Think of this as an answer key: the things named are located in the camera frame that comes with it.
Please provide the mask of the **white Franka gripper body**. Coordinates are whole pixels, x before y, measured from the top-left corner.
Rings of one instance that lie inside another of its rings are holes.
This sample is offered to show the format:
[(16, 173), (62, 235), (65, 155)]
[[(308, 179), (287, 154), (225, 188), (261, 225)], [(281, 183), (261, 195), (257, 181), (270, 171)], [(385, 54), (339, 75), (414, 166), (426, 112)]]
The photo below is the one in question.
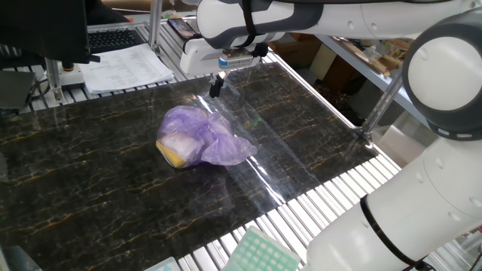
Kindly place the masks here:
[(222, 49), (212, 48), (203, 38), (185, 42), (180, 67), (186, 75), (207, 75), (240, 69), (240, 64), (219, 65)]

